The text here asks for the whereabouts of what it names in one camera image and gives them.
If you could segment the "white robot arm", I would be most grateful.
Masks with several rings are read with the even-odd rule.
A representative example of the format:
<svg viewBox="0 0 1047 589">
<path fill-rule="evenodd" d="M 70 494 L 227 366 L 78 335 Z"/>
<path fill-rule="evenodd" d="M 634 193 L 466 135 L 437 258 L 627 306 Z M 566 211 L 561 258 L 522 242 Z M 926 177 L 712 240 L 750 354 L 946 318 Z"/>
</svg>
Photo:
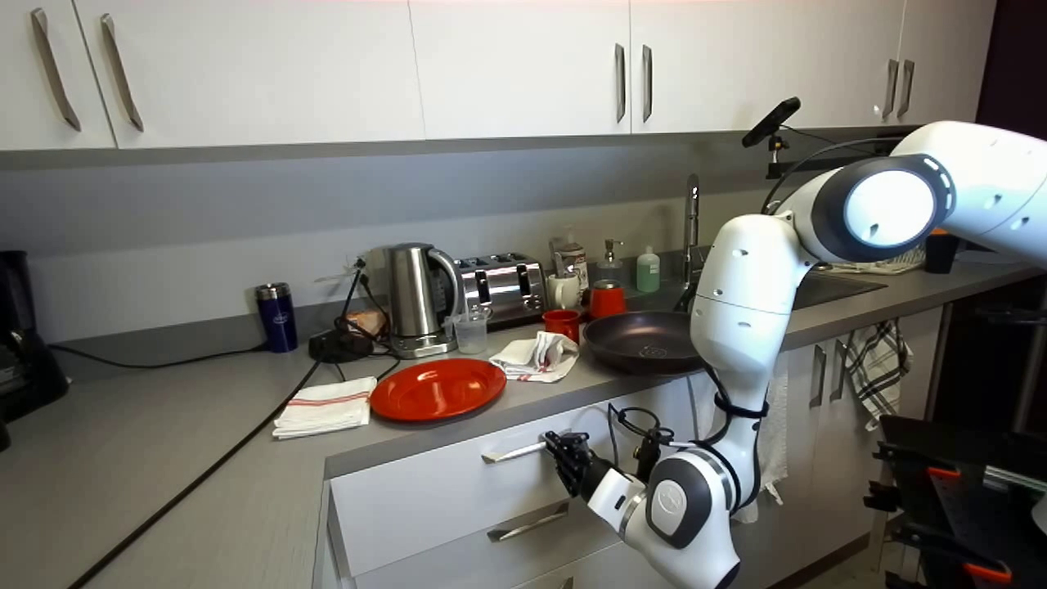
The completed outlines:
<svg viewBox="0 0 1047 589">
<path fill-rule="evenodd" d="M 562 486 L 678 589 L 726 589 L 741 573 L 732 513 L 759 494 L 756 441 L 798 285 L 815 264 L 898 258 L 937 230 L 1045 264 L 1047 139 L 933 121 L 885 157 L 812 177 L 772 211 L 730 219 L 692 301 L 721 431 L 666 441 L 643 475 L 598 459 L 584 431 L 553 431 Z"/>
</svg>

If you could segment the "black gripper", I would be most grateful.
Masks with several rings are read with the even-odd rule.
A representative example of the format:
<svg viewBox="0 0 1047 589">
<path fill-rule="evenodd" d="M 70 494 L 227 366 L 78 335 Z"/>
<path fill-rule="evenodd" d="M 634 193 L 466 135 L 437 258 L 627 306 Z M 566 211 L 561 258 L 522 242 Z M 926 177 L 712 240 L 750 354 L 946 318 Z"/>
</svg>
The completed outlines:
<svg viewBox="0 0 1047 589">
<path fill-rule="evenodd" d="M 569 496 L 590 499 L 612 472 L 612 463 L 590 448 L 590 431 L 543 431 L 543 444 Z"/>
</svg>

